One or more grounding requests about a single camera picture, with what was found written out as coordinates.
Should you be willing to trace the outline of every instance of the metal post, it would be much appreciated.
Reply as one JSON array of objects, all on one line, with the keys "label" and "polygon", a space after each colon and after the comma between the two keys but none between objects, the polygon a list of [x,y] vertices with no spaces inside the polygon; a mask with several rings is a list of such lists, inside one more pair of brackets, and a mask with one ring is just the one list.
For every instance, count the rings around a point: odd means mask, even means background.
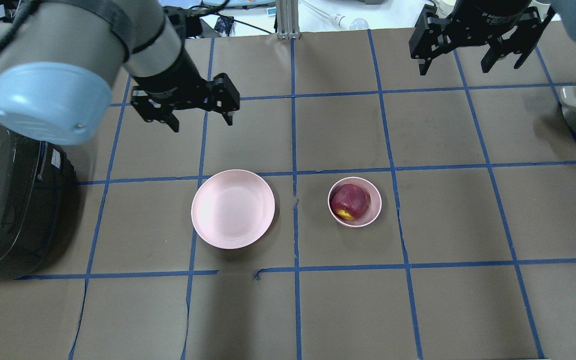
[{"label": "metal post", "polygon": [[299,0],[276,0],[277,37],[280,40],[299,39]]}]

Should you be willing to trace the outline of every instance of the white label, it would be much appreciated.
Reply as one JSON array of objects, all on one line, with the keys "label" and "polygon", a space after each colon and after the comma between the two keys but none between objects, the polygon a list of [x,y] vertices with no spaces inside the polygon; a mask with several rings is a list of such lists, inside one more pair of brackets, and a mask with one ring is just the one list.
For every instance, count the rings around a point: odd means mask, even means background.
[{"label": "white label", "polygon": [[59,151],[55,150],[54,148],[52,150],[52,159],[50,160],[50,164],[52,164],[52,166],[54,166],[57,169],[62,168],[62,155],[61,153],[59,153]]}]

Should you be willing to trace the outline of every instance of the bowl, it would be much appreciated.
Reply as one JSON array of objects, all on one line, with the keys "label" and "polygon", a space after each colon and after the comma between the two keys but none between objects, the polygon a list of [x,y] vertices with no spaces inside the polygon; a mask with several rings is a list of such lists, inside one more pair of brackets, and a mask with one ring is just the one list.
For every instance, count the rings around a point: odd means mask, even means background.
[{"label": "bowl", "polygon": [[[330,207],[330,201],[332,200],[335,193],[337,193],[338,189],[345,184],[353,184],[368,193],[370,196],[370,204],[368,205],[368,209],[366,212],[359,217],[358,219],[354,220],[345,220],[339,218]],[[330,191],[328,192],[327,196],[327,207],[330,211],[330,215],[343,226],[347,226],[348,228],[363,228],[364,226],[368,226],[377,219],[379,214],[382,212],[382,195],[379,193],[377,187],[370,181],[366,180],[362,177],[346,177],[342,178],[338,182],[335,182],[332,187],[330,187]]]},{"label": "bowl", "polygon": [[197,235],[220,249],[239,249],[256,242],[275,217],[275,196],[261,176],[226,170],[208,178],[192,199],[192,226]]}]

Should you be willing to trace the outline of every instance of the red apple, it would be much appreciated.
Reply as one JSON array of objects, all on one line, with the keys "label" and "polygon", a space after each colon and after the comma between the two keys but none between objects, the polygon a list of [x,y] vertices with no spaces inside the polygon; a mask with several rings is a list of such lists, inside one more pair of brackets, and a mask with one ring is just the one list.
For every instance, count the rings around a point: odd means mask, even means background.
[{"label": "red apple", "polygon": [[339,219],[355,221],[368,210],[370,195],[355,184],[343,184],[332,196],[330,208]]}]

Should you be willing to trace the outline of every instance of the light blue joint cap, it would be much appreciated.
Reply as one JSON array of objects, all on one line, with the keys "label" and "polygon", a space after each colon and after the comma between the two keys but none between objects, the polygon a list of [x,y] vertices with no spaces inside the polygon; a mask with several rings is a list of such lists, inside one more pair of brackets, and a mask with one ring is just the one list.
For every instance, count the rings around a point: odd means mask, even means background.
[{"label": "light blue joint cap", "polygon": [[0,75],[0,123],[58,145],[89,141],[110,104],[110,86],[73,64],[35,62]]}]

